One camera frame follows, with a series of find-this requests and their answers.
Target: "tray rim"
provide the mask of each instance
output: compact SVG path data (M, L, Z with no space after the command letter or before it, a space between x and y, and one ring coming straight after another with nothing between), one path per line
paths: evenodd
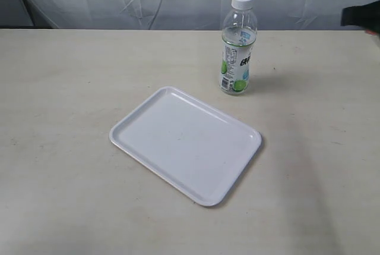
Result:
M246 161L246 163L244 164L244 166L242 167L242 169L239 170L239 172L237 173L237 177L233 180L232 184L226 189L226 191L224 191L223 193L221 193L220 197L218 197L215 200L211 200L211 199L207 200L207 199L204 199L204 198L202 198L200 196L197 197L197 195L195 193L191 193L189 190L181 187L180 185L177 185L176 182L172 181L168 177L165 177L165 175L161 174L159 171L156 171L152 166L150 166L148 163L146 163L143 159L140 159L133 152L131 152L130 150L128 150L128 149L124 148L122 145L120 145L119 142L114 137L115 130L121 124L123 124L128 118L130 118L131 116L133 116L133 114L135 114L140 109L142 109L145 106L146 103L150 102L152 99L154 99L157 95L159 95L163 91L174 91L174 92L178 92L180 94L183 94L186 97L188 97L191 100L193 100L194 102L201 103L202 105L204 105L205 107L207 107L211 111L214 111L214 112L216 112L216 113L224 116L225 118L228 118L228 119L232 120L235 123L239 123L239 125L241 125L241 126L245 127L246 129L250 130L257 137L258 145L257 145L256 149L252 152L252 154L250 155L249 159ZM177 89L176 87L173 87L173 86L165 86L165 87L159 88L150 97L148 97L145 101L143 101L140 105L138 105L134 110L132 110L127 116L125 116L120 121L118 121L118 123L116 123L111 128L111 130L109 132L109 140L116 147L118 147L119 149L121 149L121 151L125 152L127 155L129 155L130 157L132 157L133 159L135 159L138 163L142 164L142 166L146 167L152 173L156 174L159 178L161 178L165 182L169 183L172 187L174 187L175 189L177 189L178 191L180 191L181 193L183 193L184 195L186 195L187 197L189 197L194 202L198 203L201 206L205 206L205 207L215 206L215 205L219 204L225 198L225 196L227 195L227 193L234 186L236 180L240 177L240 175L242 174L243 170L248 166L248 164L250 163L250 161L252 160L252 158L255 156L255 154L257 153L257 151L259 151L259 148L262 145L262 137L261 137L260 133L256 129L248 126L244 122L242 122L242 121L240 121L240 120L238 120L238 119L236 119L236 118L234 118L234 117L232 117L232 116L230 116L228 114L225 114L224 112L222 112L222 111L214 108L213 106L210 106L209 104L207 104L207 103L205 103L205 102L203 102L203 101L201 101L201 100L199 100L199 99L197 99L197 98L195 98L195 97L193 97L193 96L191 96L191 95L189 95L189 94L183 92L182 90Z

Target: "table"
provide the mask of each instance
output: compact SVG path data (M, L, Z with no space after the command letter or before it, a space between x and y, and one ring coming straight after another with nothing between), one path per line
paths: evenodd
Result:
M220 91L220 65L220 32L0 30L0 253L379 254L372 38L259 32L241 96ZM264 136L217 207L108 139L162 86Z

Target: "black object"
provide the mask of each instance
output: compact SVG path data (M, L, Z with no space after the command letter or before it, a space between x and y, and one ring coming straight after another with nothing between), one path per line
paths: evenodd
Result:
M357 25L380 34L380 1L344 8L340 25Z

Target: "clear liquid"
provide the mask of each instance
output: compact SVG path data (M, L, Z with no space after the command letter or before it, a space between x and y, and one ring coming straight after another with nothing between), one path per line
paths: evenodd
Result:
M237 47L249 46L256 41L256 31L249 27L227 27L223 29L221 36L227 44Z

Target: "white bottle cap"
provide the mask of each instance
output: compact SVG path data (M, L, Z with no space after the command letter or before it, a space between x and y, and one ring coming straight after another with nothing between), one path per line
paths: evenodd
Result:
M231 5L236 10L249 10L254 7L254 0L232 0Z

